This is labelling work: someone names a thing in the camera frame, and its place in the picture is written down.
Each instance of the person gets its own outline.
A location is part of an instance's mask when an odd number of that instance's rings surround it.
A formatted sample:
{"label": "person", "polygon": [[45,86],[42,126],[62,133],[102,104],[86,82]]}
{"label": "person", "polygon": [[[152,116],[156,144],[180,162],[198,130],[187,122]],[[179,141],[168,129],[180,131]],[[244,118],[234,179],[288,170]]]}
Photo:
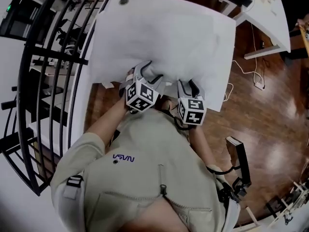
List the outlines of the person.
{"label": "person", "polygon": [[[309,6],[308,0],[281,0],[286,15],[290,37],[300,35],[300,30],[294,30],[295,26],[305,27],[309,22]],[[284,62],[289,62],[287,59],[307,58],[305,48],[292,50],[290,53],[281,52],[280,56]]]}
{"label": "person", "polygon": [[189,131],[189,142],[167,115],[171,106],[167,99],[163,112],[132,115],[122,96],[58,163],[54,205],[59,185],[83,171],[86,231],[222,231],[226,208],[206,166],[221,170],[202,127]]}

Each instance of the white cloth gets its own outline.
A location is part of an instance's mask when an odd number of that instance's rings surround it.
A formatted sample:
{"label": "white cloth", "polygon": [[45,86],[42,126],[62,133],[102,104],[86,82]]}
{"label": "white cloth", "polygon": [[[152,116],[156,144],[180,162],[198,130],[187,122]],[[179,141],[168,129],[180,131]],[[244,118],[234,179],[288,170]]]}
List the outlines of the white cloth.
{"label": "white cloth", "polygon": [[90,71],[94,83],[122,82],[127,71],[152,60],[150,74],[174,85],[193,79],[205,90],[207,107],[220,111],[229,77],[235,21],[184,0],[111,0],[96,22]]}

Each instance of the backpack strap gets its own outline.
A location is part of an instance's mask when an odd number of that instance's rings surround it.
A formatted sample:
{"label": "backpack strap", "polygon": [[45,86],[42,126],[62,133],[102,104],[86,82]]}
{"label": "backpack strap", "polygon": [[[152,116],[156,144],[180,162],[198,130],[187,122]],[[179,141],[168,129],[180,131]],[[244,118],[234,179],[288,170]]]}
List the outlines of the backpack strap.
{"label": "backpack strap", "polygon": [[[208,166],[212,170],[221,172],[221,169],[215,165]],[[214,181],[217,187],[219,201],[226,209],[225,223],[222,232],[231,232],[235,227],[240,213],[240,199],[234,194],[231,186],[224,178],[224,175],[214,175]]]}
{"label": "backpack strap", "polygon": [[53,204],[64,226],[71,232],[85,232],[83,172],[61,183]]}

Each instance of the black curved railing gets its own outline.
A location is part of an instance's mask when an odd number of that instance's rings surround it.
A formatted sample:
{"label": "black curved railing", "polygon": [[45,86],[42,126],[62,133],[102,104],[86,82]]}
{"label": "black curved railing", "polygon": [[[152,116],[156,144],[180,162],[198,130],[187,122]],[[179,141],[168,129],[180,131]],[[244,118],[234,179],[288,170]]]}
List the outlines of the black curved railing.
{"label": "black curved railing", "polygon": [[[72,116],[73,116],[75,97],[76,97],[77,86],[78,86],[77,84],[78,84],[78,81],[81,75],[83,65],[88,64],[88,61],[85,59],[85,56],[86,56],[90,41],[92,39],[93,33],[94,33],[94,28],[95,28],[94,26],[91,27],[91,30],[88,32],[88,36],[84,43],[83,51],[81,55],[78,53],[78,46],[82,40],[82,35],[85,31],[86,26],[88,25],[90,17],[93,15],[96,9],[98,2],[99,1],[103,2],[99,10],[99,12],[101,12],[102,10],[105,9],[109,0],[94,0],[94,2],[91,3],[92,7],[89,9],[87,16],[84,19],[84,22],[81,26],[81,30],[75,41],[75,45],[73,47],[73,52],[71,55],[65,53],[66,47],[70,41],[70,33],[72,32],[73,27],[76,23],[76,20],[78,19],[80,12],[82,11],[84,5],[88,2],[88,0],[82,0],[79,4],[79,7],[76,8],[75,14],[73,16],[73,19],[71,20],[69,29],[64,38],[64,41],[62,42],[62,47],[59,52],[53,51],[52,46],[55,41],[55,37],[57,35],[59,25],[62,19],[64,18],[67,12],[67,9],[73,2],[73,0],[67,0],[63,9],[61,10],[57,18],[55,26],[53,27],[53,29],[51,29],[52,32],[51,32],[51,36],[49,38],[47,47],[40,48],[36,46],[37,38],[39,36],[41,27],[44,22],[44,15],[51,9],[54,1],[55,0],[45,0],[44,4],[41,6],[36,17],[34,18],[32,26],[29,30],[28,38],[25,43],[25,49],[23,52],[20,70],[19,70],[16,103],[12,101],[13,105],[10,107],[10,112],[9,112],[9,116],[8,116],[7,123],[6,123],[4,138],[0,140],[0,144],[2,143],[1,152],[4,154],[9,164],[14,168],[16,173],[27,184],[27,186],[30,187],[38,196],[49,185],[51,178],[53,177],[53,174],[56,170],[57,162],[63,156],[63,130],[64,130],[63,127],[65,125],[67,125],[68,148],[70,148],[70,145],[71,145],[70,138],[71,138],[71,131],[72,131]],[[28,90],[28,86],[29,86],[28,78],[29,78],[30,64],[31,64],[33,56],[44,57],[42,69],[41,69],[41,73],[39,77],[38,87],[37,87],[36,114],[35,114],[35,118],[31,118],[31,120],[36,121],[37,136],[34,136],[33,130],[27,127],[27,123],[26,123],[26,108],[28,106],[27,97],[28,97],[28,91],[29,91]],[[43,145],[42,135],[41,135],[41,119],[42,117],[44,117],[43,115],[44,112],[42,110],[42,98],[44,94],[42,90],[44,87],[44,77],[45,77],[45,72],[46,72],[49,58],[56,58],[57,65],[55,67],[53,85],[51,86],[51,102],[50,102],[49,108],[47,108],[49,110],[49,145]],[[60,144],[59,144],[59,155],[57,155],[54,152],[53,122],[55,118],[54,106],[55,106],[56,87],[57,87],[57,82],[58,82],[58,77],[59,77],[62,61],[68,62],[69,67],[68,67],[67,74],[65,77],[64,89],[63,89],[63,95],[62,95],[62,104],[61,104],[60,119],[59,119],[59,124],[60,124],[59,142]],[[71,76],[74,63],[79,64],[79,66],[75,74],[75,83],[74,83],[72,95],[71,95],[71,106],[70,106],[70,111],[68,113],[70,116],[68,117],[68,123],[67,123],[67,118],[65,116],[65,113],[66,113],[65,103],[66,103],[67,92],[69,88],[70,76]],[[7,135],[8,127],[9,127],[9,124],[12,122],[12,113],[15,110],[15,107],[17,107],[17,111],[13,119],[12,134]],[[18,121],[18,132],[15,132],[16,121]],[[16,164],[14,160],[12,159],[11,154],[13,153],[16,154],[18,159],[22,161],[22,164],[24,164],[26,168],[27,174],[25,174],[20,169],[19,167],[20,164]],[[34,167],[33,167],[34,165],[38,167],[39,172],[34,170]]]}

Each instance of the hand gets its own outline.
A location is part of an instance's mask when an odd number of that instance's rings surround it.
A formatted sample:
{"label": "hand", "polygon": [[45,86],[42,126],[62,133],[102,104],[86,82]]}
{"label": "hand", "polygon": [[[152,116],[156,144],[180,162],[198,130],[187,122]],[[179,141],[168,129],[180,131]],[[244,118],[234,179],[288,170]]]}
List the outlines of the hand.
{"label": "hand", "polygon": [[297,20],[297,24],[298,24],[299,26],[304,27],[304,26],[305,26],[305,24],[306,24],[306,22],[305,22],[305,21],[303,21],[302,19],[298,19],[298,20]]}
{"label": "hand", "polygon": [[126,111],[129,110],[129,107],[126,105],[126,95],[123,95],[123,96],[120,98],[119,102],[123,105],[123,108],[124,108]]}
{"label": "hand", "polygon": [[128,81],[133,79],[133,77],[130,76],[130,75],[132,75],[133,73],[134,73],[134,68],[130,69],[130,70],[127,72],[125,81],[124,81],[122,84],[120,84],[120,87],[119,87],[119,96],[120,96],[121,98],[124,97],[124,96],[126,95],[126,94],[125,94],[126,86],[132,84],[132,82],[128,82]]}

